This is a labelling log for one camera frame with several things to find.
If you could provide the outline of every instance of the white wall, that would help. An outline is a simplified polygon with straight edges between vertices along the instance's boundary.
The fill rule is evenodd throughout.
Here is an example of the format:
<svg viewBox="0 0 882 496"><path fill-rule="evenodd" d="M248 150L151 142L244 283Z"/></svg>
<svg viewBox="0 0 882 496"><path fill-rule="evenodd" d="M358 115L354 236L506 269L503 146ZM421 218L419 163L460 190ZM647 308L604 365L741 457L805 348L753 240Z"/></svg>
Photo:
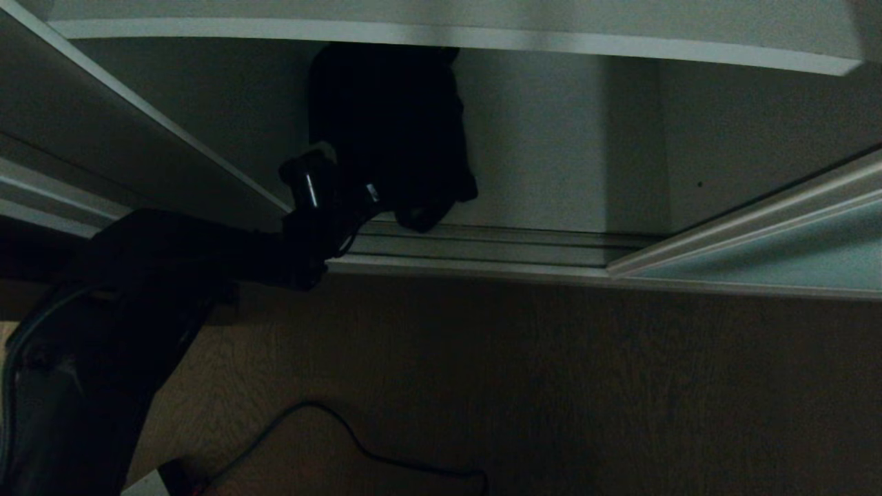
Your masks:
<svg viewBox="0 0 882 496"><path fill-rule="evenodd" d="M882 142L882 70L661 63L673 230Z"/></svg>
<svg viewBox="0 0 882 496"><path fill-rule="evenodd" d="M470 49L456 72L480 196L446 222L667 232L655 62Z"/></svg>

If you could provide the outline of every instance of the white panel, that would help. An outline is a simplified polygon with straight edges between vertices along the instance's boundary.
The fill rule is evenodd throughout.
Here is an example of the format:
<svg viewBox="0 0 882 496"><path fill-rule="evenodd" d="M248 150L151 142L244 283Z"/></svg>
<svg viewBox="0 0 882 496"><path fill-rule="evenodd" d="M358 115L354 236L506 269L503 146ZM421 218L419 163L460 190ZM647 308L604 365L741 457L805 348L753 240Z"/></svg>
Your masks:
<svg viewBox="0 0 882 496"><path fill-rule="evenodd" d="M419 258L353 255L331 260L331 271L342 274L459 277L514 282L590 286L596 288L646 289L723 295L792 296L802 298L882 301L882 291L824 289L733 282L702 282L665 279L612 279L598 268L555 267L504 262L471 262Z"/></svg>
<svg viewBox="0 0 882 496"><path fill-rule="evenodd" d="M345 41L653 56L824 73L846 72L864 59L882 60L882 34L874 28L882 8L849 0L59 0L50 18L70 37L342 36Z"/></svg>
<svg viewBox="0 0 882 496"><path fill-rule="evenodd" d="M302 41L80 40L77 46L282 198L306 143ZM465 49L454 69L480 196L445 223L665 233L656 62Z"/></svg>
<svg viewBox="0 0 882 496"><path fill-rule="evenodd" d="M15 203L20 207L31 208L44 214L54 215L98 229L104 229L113 223L113 219L77 208L69 202L43 196L7 183L0 183L0 199Z"/></svg>
<svg viewBox="0 0 882 496"><path fill-rule="evenodd" d="M882 291L882 202L640 276Z"/></svg>
<svg viewBox="0 0 882 496"><path fill-rule="evenodd" d="M0 199L0 215L79 237L92 237L101 230L100 227L74 221L60 215L49 214L37 208L25 207L7 199Z"/></svg>
<svg viewBox="0 0 882 496"><path fill-rule="evenodd" d="M31 192L111 221L115 221L131 211L128 207L85 192L52 177L44 176L3 157L0 157L0 184Z"/></svg>
<svg viewBox="0 0 882 496"><path fill-rule="evenodd" d="M159 206L279 228L284 210L272 195L225 171L216 154L32 14L0 4L9 8L0 11L1 133Z"/></svg>
<svg viewBox="0 0 882 496"><path fill-rule="evenodd" d="M288 206L279 166L307 145L320 42L77 40L75 46Z"/></svg>
<svg viewBox="0 0 882 496"><path fill-rule="evenodd" d="M349 255L603 268L655 241L658 238L445 225L417 234L394 222L368 222Z"/></svg>
<svg viewBox="0 0 882 496"><path fill-rule="evenodd" d="M843 78L664 62L674 231L882 142L882 71Z"/></svg>
<svg viewBox="0 0 882 496"><path fill-rule="evenodd" d="M123 491L122 496L171 496L168 488L162 481L162 476L157 470L147 474L144 478L129 486Z"/></svg>

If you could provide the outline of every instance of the cabinet door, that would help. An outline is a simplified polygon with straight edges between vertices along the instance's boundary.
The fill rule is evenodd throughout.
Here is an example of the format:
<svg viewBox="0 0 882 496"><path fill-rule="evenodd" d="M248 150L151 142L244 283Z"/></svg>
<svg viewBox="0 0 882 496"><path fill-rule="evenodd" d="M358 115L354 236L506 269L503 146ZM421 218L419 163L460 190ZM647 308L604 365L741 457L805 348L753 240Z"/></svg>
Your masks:
<svg viewBox="0 0 882 496"><path fill-rule="evenodd" d="M697 287L882 296L882 151L609 267Z"/></svg>

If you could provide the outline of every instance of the wood grain surface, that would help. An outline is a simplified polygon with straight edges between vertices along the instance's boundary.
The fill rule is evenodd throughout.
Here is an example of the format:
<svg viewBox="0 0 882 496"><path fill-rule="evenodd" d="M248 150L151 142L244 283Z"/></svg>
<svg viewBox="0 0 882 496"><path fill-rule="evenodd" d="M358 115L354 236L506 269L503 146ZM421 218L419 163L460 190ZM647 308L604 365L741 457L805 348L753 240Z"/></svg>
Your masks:
<svg viewBox="0 0 882 496"><path fill-rule="evenodd" d="M243 287L159 392L130 480L211 474L291 402L492 494L882 494L882 305L330 276ZM286 421L212 494L477 494Z"/></svg>

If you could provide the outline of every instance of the cable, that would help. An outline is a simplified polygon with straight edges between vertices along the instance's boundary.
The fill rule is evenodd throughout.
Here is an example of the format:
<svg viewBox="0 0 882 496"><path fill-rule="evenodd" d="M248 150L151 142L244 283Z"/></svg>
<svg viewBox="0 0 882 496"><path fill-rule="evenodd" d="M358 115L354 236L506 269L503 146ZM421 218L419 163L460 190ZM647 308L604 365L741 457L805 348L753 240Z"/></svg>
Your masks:
<svg viewBox="0 0 882 496"><path fill-rule="evenodd" d="M481 485L481 495L484 496L490 493L490 480L487 477L487 472L483 470L467 470L467 471L457 471L457 470L449 470L449 469L440 469L438 467L433 467L427 463L420 462L404 462L402 460L395 460L393 458L388 458L382 455L375 455L368 451L366 447L362 444L360 440L355 436L355 431L352 430L352 427L349 426L346 420L340 416L334 410L331 410L330 407L324 405L320 402L299 402L294 405L291 405L284 409L276 418L270 422L270 424L264 428L264 430L251 442L251 444L245 448L244 451L240 455L238 455L232 462L228 463L223 469L217 472L214 476L210 477L205 484L194 493L194 496L198 496L204 494L210 487L217 484L220 480L226 477L231 470L233 470L239 463L241 463L245 458L248 458L251 453L254 452L255 449L258 448L260 443L262 443L269 435L275 430L276 427L279 426L282 422L284 422L291 414L295 413L298 410L302 410L304 408L314 408L316 410L321 410L329 416L333 417L338 423L340 423L346 432L349 433L349 438L352 439L353 443L355 443L355 447L358 448L358 451L374 462L385 463L387 465L392 465L394 467L400 467L402 469L408 470L416 470L418 472L423 472L427 474L432 474L440 477L448 477L448 478L456 478L461 480L470 479L473 477L481 477L482 485Z"/></svg>

